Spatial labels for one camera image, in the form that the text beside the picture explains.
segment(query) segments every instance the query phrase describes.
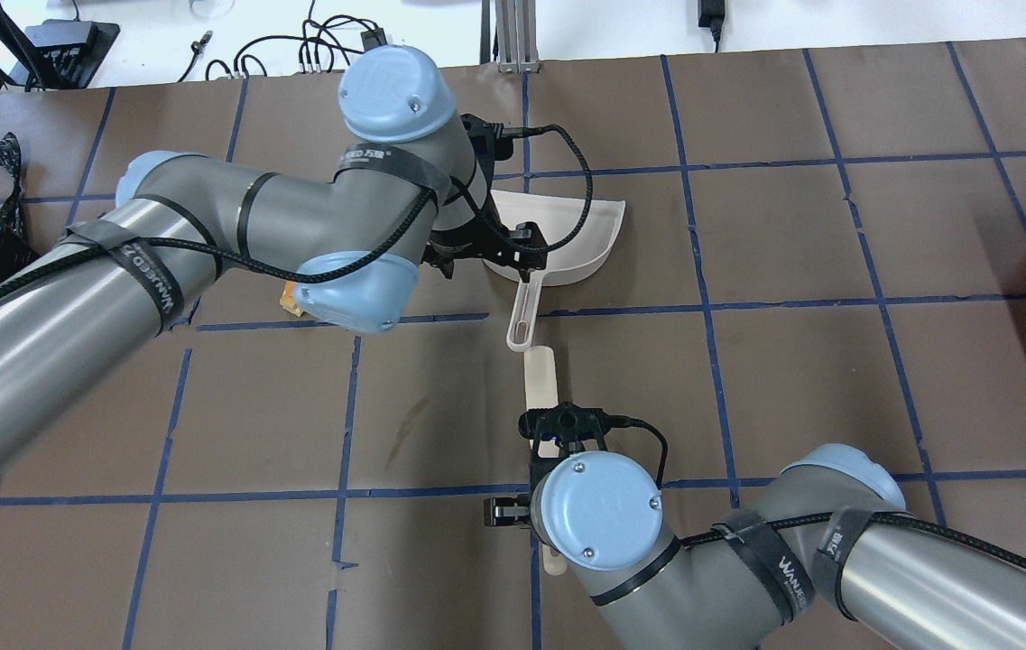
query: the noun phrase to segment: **black cable tie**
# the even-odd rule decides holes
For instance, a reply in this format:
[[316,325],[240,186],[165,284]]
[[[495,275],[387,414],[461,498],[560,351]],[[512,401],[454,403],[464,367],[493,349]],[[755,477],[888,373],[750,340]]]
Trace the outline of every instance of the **black cable tie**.
[[360,143],[345,149],[336,176],[350,169],[379,171],[412,182],[418,188],[432,190],[437,195],[438,207],[444,205],[452,190],[449,174],[437,165],[405,149],[389,145]]
[[180,291],[175,276],[171,275],[154,248],[139,235],[117,222],[104,219],[75,222],[68,227],[68,234],[62,243],[103,248],[148,291],[148,296],[155,303],[155,312],[161,317],[156,336],[160,336],[184,312],[184,292]]
[[760,581],[785,625],[810,608],[813,581],[790,544],[754,511],[733,511],[714,524],[741,563]]
[[846,507],[830,519],[826,536],[813,555],[813,582],[826,601],[837,605],[839,612],[851,621],[857,621],[842,601],[842,571],[854,544],[870,527],[875,511]]

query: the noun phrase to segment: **dustpan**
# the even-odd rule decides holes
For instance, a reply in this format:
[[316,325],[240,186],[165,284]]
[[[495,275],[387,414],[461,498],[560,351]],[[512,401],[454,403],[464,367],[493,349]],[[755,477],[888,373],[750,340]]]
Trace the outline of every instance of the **dustpan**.
[[[584,207],[584,199],[502,193],[499,190],[492,191],[492,201],[497,203],[501,222],[509,228],[516,228],[518,222],[537,222],[546,242],[557,242],[569,234]],[[542,288],[579,283],[592,276],[608,258],[624,218],[624,201],[592,201],[581,233],[565,246],[550,252],[545,269],[532,272],[527,283],[521,283],[520,276],[512,269],[484,262],[498,276],[518,283],[506,336],[509,350],[524,352],[532,346]]]
[[[509,228],[515,228],[518,222],[537,222],[546,242],[557,242],[569,234],[584,209],[583,199],[502,193],[499,190],[492,191],[492,202],[497,203],[501,222]],[[558,403],[557,362],[553,350],[546,346],[532,346],[542,288],[579,283],[592,276],[607,258],[624,218],[624,201],[592,201],[581,233],[565,246],[550,252],[545,269],[529,275],[527,283],[520,282],[516,271],[484,262],[492,273],[518,283],[506,342],[513,352],[524,353],[527,408],[551,408]],[[542,445],[543,457],[555,457],[558,453],[557,445]],[[549,575],[558,576],[565,572],[565,557],[547,544],[542,544],[541,558],[542,566]]]

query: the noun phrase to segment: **black cable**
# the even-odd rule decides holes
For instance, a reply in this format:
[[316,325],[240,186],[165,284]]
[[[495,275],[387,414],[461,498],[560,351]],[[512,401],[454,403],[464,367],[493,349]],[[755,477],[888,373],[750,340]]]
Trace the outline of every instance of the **black cable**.
[[43,277],[54,275],[62,271],[67,271],[76,265],[83,263],[85,261],[90,261],[91,259],[100,258],[105,253],[101,248],[85,248],[85,250],[78,251],[63,258],[54,261],[47,262],[43,267],[31,270],[23,276],[16,276],[12,279],[5,281],[5,283],[0,284],[0,299],[4,299],[11,295],[11,293],[18,291],[18,289],[27,287],[28,284],[38,283]]
[[220,58],[212,58],[212,60],[207,62],[207,67],[204,69],[204,81],[208,81],[208,78],[211,77],[212,66],[215,64],[220,64],[221,68],[224,69],[224,74],[227,74],[229,79],[232,78],[232,69],[229,69],[228,64],[225,64]]
[[962,533],[961,531],[955,531],[954,528],[938,526],[938,524],[931,524],[930,522],[922,522],[921,519],[902,518],[900,515],[893,515],[891,513],[874,513],[874,515],[870,518],[870,521],[892,526],[904,526],[913,528],[913,530],[916,531],[935,534],[941,538],[961,543],[963,546],[973,547],[975,551],[983,552],[987,556],[999,559],[1002,563],[1013,564],[1015,567],[1026,571],[1026,558],[1024,558],[1024,556],[1019,556],[1017,553],[1007,551],[1000,546],[994,546],[994,544],[983,539],[976,538],[974,535]]
[[722,29],[725,18],[714,18],[709,21],[709,33],[714,37],[714,53],[722,48]]
[[[768,526],[773,527],[776,531],[780,531],[783,530],[783,528],[807,526],[810,524],[828,522],[833,516],[833,513],[818,513],[814,515],[804,515],[801,516],[801,518],[777,519],[776,522],[768,522]],[[1007,551],[1003,547],[995,546],[995,544],[976,538],[974,535],[963,533],[962,531],[956,531],[954,528],[938,526],[938,524],[924,522],[921,521],[921,519],[906,518],[904,515],[895,515],[893,513],[874,513],[870,517],[870,522],[872,524],[903,526],[906,528],[912,528],[912,530],[938,535],[942,539],[947,539],[949,541],[953,541],[954,543],[961,543],[962,546],[972,547],[972,550],[985,553],[991,558],[1002,561],[1002,563],[1014,565],[1015,567],[1022,569],[1022,571],[1026,571],[1025,556],[1019,556],[1013,551]],[[722,539],[725,539],[725,534],[717,530],[712,530],[702,534],[695,534],[694,536],[686,536],[686,538],[681,540],[681,546],[699,546],[699,544],[702,543],[720,541]]]
[[339,277],[344,277],[350,275],[350,273],[356,273],[357,271],[368,267],[369,263],[376,261],[380,258],[380,255],[385,254],[389,251],[389,248],[396,246],[397,242],[400,242],[402,236],[408,233],[408,228],[417,221],[417,217],[421,214],[421,210],[429,205],[429,201],[433,198],[433,191],[429,189],[423,189],[421,194],[418,194],[417,198],[412,201],[412,207],[405,214],[404,219],[401,219],[400,225],[397,225],[396,231],[393,231],[392,235],[389,235],[384,242],[380,243],[380,246],[372,248],[368,251],[362,258],[357,259],[347,267],[342,267],[334,271],[326,271],[324,273],[314,273],[314,275],[302,275],[302,273],[294,273],[292,271],[286,271],[285,269],[279,269],[273,267],[273,265],[265,263],[260,260],[250,258],[248,255],[236,253],[228,250],[228,248],[220,248],[216,246],[209,246],[208,244],[203,244],[199,242],[190,242],[187,239],[170,239],[170,238],[146,238],[145,241],[150,244],[150,246],[158,247],[170,247],[170,248],[183,248],[188,251],[196,251],[200,253],[206,253],[210,255],[220,255],[225,259],[232,260],[236,263],[241,265],[248,269],[249,271],[255,271],[256,273],[264,273],[265,276],[279,277],[280,280],[289,280],[292,283],[301,284],[318,284],[318,283],[328,283],[328,281],[339,279]]
[[657,428],[645,422],[644,419],[636,419],[636,417],[627,417],[627,419],[630,428],[644,429],[661,443],[661,461],[657,462],[657,489],[661,489],[661,486],[665,484],[665,460],[669,459],[669,441],[665,440],[665,436],[662,436]]
[[[380,246],[372,248],[372,250],[368,251],[368,253],[362,258],[345,265],[345,267],[336,269],[334,271],[315,273],[315,275],[311,276],[279,269],[273,267],[273,265],[252,259],[248,255],[227,250],[227,248],[209,246],[208,244],[199,242],[191,242],[187,239],[145,238],[143,240],[145,240],[145,242],[147,242],[150,246],[183,248],[188,251],[220,255],[223,256],[223,258],[227,258],[241,265],[241,267],[244,267],[249,271],[264,273],[266,276],[279,277],[280,280],[289,280],[293,281],[293,283],[303,284],[328,283],[328,281],[339,279],[339,277],[351,275],[351,273],[356,273],[364,267],[368,267],[369,263],[379,259],[382,254],[388,252],[390,248],[396,246],[396,243],[400,242],[401,238],[404,238],[405,233],[408,233],[408,228],[412,227],[413,222],[417,221],[417,217],[421,216],[421,211],[425,209],[425,206],[429,205],[429,201],[431,201],[433,197],[434,193],[432,190],[422,189],[421,193],[417,195],[417,198],[412,200],[412,205],[410,205],[408,213],[404,215],[404,218],[402,218],[400,222],[398,222],[396,230],[393,231],[393,234],[389,235],[384,242],[380,243]],[[103,248],[85,248],[85,250],[69,254],[64,256],[62,259],[45,263],[43,267],[29,271],[23,276],[13,277],[13,279],[6,281],[6,283],[0,284],[0,299],[11,295],[11,293],[18,291],[18,289],[27,287],[27,285],[31,283],[38,283],[38,281],[42,280],[43,277],[54,275],[54,273],[66,271],[72,267],[76,267],[76,265],[83,263],[91,259],[100,258],[100,256],[103,256],[104,254],[106,253]]]
[[502,231],[500,222],[496,222],[492,221],[492,219],[484,217],[484,212],[481,211],[480,206],[476,205],[476,201],[473,200],[472,194],[468,192],[468,187],[464,185],[459,177],[452,177],[452,186],[455,186],[461,196],[464,197],[464,201],[468,203],[468,208],[472,209],[472,214],[475,215],[476,218],[479,218],[480,221],[483,221],[484,226],[488,227],[488,230],[491,231],[492,235],[497,236],[497,239],[501,240],[501,243],[504,244],[504,246],[508,246],[518,253],[550,253],[557,250],[557,248],[561,246],[565,246],[565,244],[571,242],[571,240],[574,240],[576,236],[581,233],[581,230],[584,228],[584,224],[588,218],[588,210],[592,208],[592,170],[588,168],[588,161],[581,152],[581,148],[578,148],[578,145],[574,143],[573,136],[569,135],[568,131],[565,131],[565,128],[557,124],[525,127],[523,131],[517,132],[517,134],[513,135],[513,137],[518,137],[518,139],[520,137],[532,137],[541,135],[543,132],[556,132],[557,135],[561,136],[561,139],[565,140],[569,151],[573,152],[573,155],[576,156],[578,162],[581,163],[581,171],[584,174],[584,180],[586,180],[586,196],[584,196],[584,205],[581,207],[581,217],[578,218],[578,222],[576,222],[576,226],[573,227],[573,231],[569,231],[569,234],[565,235],[564,238],[558,239],[557,242],[553,242],[548,246],[521,246],[520,244],[513,242],[508,238],[508,235]]
[[251,77],[251,74],[248,73],[248,64],[245,63],[248,58],[251,58],[252,62],[256,62],[256,66],[260,66],[260,71],[265,74],[265,77],[268,77],[268,69],[265,68],[265,64],[252,54],[244,54],[240,56],[240,70],[243,71],[244,77]]
[[[314,42],[313,37],[293,36],[292,34],[270,34],[269,36],[261,36],[260,38],[253,38],[253,40],[245,42],[244,45],[236,52],[236,56],[232,57],[233,69],[240,70],[240,56],[243,55],[245,50],[251,48],[252,45],[258,45],[261,42],[265,41]],[[360,49],[352,49],[352,48],[337,48],[337,49],[342,50],[342,52],[348,52],[350,54],[363,54],[363,51]]]
[[195,44],[192,44],[192,46],[191,46],[191,62],[188,62],[188,67],[186,67],[186,69],[184,69],[184,74],[180,75],[180,79],[175,79],[176,83],[180,83],[180,82],[184,81],[185,79],[188,79],[188,75],[191,74],[191,69],[194,69],[194,67],[196,67],[196,60],[198,60],[198,59],[199,59],[199,49],[196,49]]

